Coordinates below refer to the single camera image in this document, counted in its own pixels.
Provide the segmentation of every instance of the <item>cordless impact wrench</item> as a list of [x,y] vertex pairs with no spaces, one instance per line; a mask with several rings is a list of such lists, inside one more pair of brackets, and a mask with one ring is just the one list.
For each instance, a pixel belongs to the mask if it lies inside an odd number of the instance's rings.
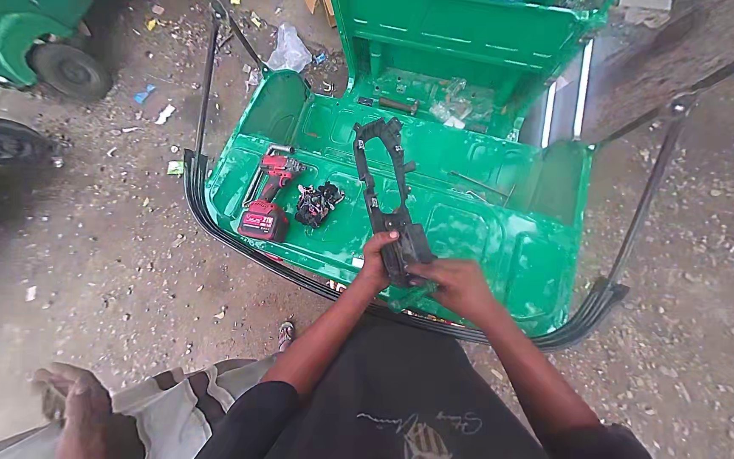
[[[277,192],[285,188],[294,176],[305,170],[305,165],[293,158],[279,155],[263,156],[260,161],[261,174],[268,174],[268,181],[260,193],[260,196],[248,206],[248,210],[242,213],[240,225],[237,231],[250,238],[263,239],[281,243],[285,241],[288,232],[288,217],[285,210],[273,199]],[[256,189],[257,177],[254,178],[253,188]]]

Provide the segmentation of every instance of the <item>tangled wires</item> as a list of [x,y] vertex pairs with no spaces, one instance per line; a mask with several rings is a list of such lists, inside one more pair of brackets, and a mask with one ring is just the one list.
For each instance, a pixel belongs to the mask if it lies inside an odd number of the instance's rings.
[[344,193],[336,185],[325,182],[319,188],[313,185],[299,186],[299,202],[296,204],[296,221],[311,228],[318,228],[327,214],[344,199]]

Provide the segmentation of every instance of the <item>wheel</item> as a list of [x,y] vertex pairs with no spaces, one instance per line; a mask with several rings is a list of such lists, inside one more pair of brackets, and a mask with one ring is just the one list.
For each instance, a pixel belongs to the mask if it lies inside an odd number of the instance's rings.
[[41,134],[20,122],[0,119],[0,164],[38,162],[52,147]]
[[103,99],[113,84],[109,72],[95,58],[61,43],[36,47],[30,65],[39,78],[62,94],[87,102]]

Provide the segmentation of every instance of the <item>sandal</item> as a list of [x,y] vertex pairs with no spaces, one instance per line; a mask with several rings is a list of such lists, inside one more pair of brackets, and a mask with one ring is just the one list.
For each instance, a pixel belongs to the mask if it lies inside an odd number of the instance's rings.
[[291,322],[284,322],[279,326],[279,352],[285,352],[294,342],[296,328]]

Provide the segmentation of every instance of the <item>metal bracket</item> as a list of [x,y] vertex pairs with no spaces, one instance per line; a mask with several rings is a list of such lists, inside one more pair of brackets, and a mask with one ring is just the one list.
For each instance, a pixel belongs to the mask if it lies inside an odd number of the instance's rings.
[[[409,274],[406,267],[416,263],[431,263],[435,256],[426,241],[423,226],[414,223],[407,209],[407,195],[409,188],[405,174],[415,170],[415,162],[404,162],[404,149],[401,147],[401,121],[393,117],[389,122],[377,119],[365,125],[356,123],[356,140],[353,141],[353,154],[356,156],[356,169],[359,180],[364,182],[364,202],[367,204],[367,213],[370,215],[370,225],[373,233],[382,231],[398,231],[398,240],[381,249],[384,267],[390,277],[390,282],[398,287],[412,287],[410,283],[415,276]],[[401,195],[401,204],[393,213],[383,213],[378,206],[378,197],[375,194],[375,180],[367,167],[367,157],[364,154],[364,144],[373,138],[381,139],[392,159],[395,171],[395,180],[398,182],[398,193]]]

